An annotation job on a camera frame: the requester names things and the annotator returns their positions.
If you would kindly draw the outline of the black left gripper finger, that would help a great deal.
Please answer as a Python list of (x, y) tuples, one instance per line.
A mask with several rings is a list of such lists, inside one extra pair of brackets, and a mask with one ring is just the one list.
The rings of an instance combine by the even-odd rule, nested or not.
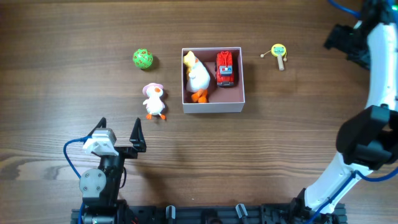
[(94, 131), (98, 128), (106, 128), (106, 118), (102, 117), (100, 119), (100, 121), (98, 122), (98, 124), (89, 132), (89, 136), (92, 136)]
[(137, 152), (146, 152), (147, 146), (146, 146), (146, 141), (144, 139), (144, 134), (142, 132), (142, 125), (140, 118), (137, 118), (134, 123), (134, 127), (132, 129), (129, 141), (132, 143), (133, 148)]

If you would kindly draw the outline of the white box pink interior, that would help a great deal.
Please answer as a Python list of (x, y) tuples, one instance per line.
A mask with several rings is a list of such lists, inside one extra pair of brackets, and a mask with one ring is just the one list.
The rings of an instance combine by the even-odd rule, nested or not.
[[(198, 57), (210, 74), (207, 103), (194, 103), (191, 93), (187, 91), (186, 66), (181, 64), (182, 106), (188, 113), (240, 113), (246, 102), (244, 89), (243, 55), (241, 47), (202, 47), (183, 48), (181, 56), (189, 53)], [(220, 52), (232, 53), (233, 72), (236, 84), (230, 87), (218, 87), (216, 84), (216, 55)]]

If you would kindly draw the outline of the white plush duck yellow hair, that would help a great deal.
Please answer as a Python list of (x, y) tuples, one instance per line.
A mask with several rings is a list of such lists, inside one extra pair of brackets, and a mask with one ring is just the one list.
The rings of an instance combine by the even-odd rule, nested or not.
[(210, 74), (202, 62), (189, 51), (183, 57), (183, 64), (186, 66), (187, 85), (186, 90), (191, 94), (193, 103), (207, 103)]

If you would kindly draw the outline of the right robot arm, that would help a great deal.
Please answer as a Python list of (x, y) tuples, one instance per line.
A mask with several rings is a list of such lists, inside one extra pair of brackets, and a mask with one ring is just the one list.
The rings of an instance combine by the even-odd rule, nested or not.
[(360, 180), (382, 182), (397, 171), (370, 177), (397, 160), (397, 1), (363, 1), (353, 11), (331, 5), (357, 18), (354, 27), (337, 24), (324, 46), (346, 54), (370, 71), (365, 108), (338, 131), (336, 154), (323, 174), (295, 197), (287, 210), (291, 223), (338, 223), (338, 202)]

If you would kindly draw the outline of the red toy fire truck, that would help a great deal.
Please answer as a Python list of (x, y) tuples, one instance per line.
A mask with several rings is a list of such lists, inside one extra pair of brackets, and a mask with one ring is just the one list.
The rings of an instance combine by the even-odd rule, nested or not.
[(216, 82), (219, 87), (234, 86), (233, 56), (230, 51), (216, 56)]

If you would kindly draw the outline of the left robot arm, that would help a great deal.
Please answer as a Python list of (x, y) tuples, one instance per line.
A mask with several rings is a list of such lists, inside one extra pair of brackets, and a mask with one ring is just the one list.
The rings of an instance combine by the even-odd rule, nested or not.
[(137, 159), (146, 152), (146, 142), (141, 120), (136, 119), (129, 138), (131, 146), (116, 146), (116, 135), (106, 126), (102, 118), (95, 129), (84, 140), (87, 154), (100, 158), (95, 169), (85, 171), (79, 182), (83, 209), (78, 223), (138, 223), (138, 217), (124, 199), (119, 199), (119, 190), (124, 187), (127, 172), (125, 160)]

